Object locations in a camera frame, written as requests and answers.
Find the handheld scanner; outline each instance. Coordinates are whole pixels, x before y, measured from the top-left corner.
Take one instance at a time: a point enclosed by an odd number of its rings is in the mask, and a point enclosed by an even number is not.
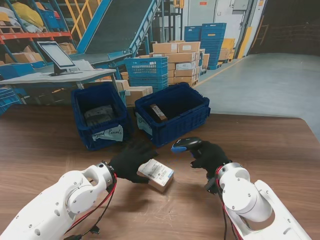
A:
[[[172,145],[171,151],[175,154],[182,153],[185,151],[190,151],[193,157],[197,159],[201,156],[201,152],[200,152],[201,147],[202,147],[202,140],[194,136],[194,137],[179,139]]]

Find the concrete floor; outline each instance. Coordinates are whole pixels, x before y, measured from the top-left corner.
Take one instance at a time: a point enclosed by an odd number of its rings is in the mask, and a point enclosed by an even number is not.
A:
[[[212,113],[298,117],[320,140],[320,57],[249,55],[206,81],[218,71],[207,71],[200,77],[203,84],[196,87],[210,99]]]

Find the black glove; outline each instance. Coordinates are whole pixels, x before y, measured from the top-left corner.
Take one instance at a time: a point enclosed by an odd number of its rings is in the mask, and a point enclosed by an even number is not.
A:
[[[118,156],[111,159],[111,166],[118,178],[137,184],[147,184],[149,178],[137,175],[140,165],[156,157],[158,153],[152,145],[144,141],[132,142]]]
[[[203,141],[199,151],[201,152],[201,157],[191,162],[191,167],[194,169],[205,169],[208,178],[213,178],[215,176],[218,167],[232,162],[217,144]]]

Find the yellow floor line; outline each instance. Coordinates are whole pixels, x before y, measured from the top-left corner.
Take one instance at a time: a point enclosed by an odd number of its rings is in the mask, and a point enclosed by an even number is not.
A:
[[[241,58],[239,61],[235,62],[234,64],[232,64],[232,65],[230,65],[230,66],[228,66],[228,67],[226,67],[225,69],[217,72],[216,74],[213,74],[212,76],[206,78],[205,80],[199,82],[197,85],[194,86],[194,89],[195,89],[196,87],[200,86],[201,84],[204,84],[204,83],[207,82],[208,80],[213,79],[215,76],[217,76],[218,74],[220,74],[220,73],[222,73],[223,71],[227,70],[228,68],[231,68],[233,65],[236,65],[237,63],[240,63],[243,59],[245,59],[245,57],[244,57],[244,58]]]

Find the table surface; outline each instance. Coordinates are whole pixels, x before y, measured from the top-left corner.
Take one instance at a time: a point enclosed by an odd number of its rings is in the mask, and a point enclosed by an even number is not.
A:
[[[79,71],[72,74],[49,76],[50,73],[36,72],[24,76],[1,81],[1,84],[36,84],[36,83],[66,83],[81,82],[100,75],[116,72],[115,69],[95,69],[92,71]]]
[[[0,232],[39,192],[71,170],[109,161],[122,146],[90,152],[82,144],[70,107],[14,105],[0,117]],[[255,182],[266,182],[312,239],[320,239],[320,145],[299,118],[211,114],[186,134],[219,144]],[[91,240],[222,240],[220,200],[205,191],[206,172],[190,168],[189,153],[158,149],[174,180],[164,194],[119,179],[114,198]],[[74,233],[94,224],[97,210]],[[233,240],[228,223],[228,237]]]

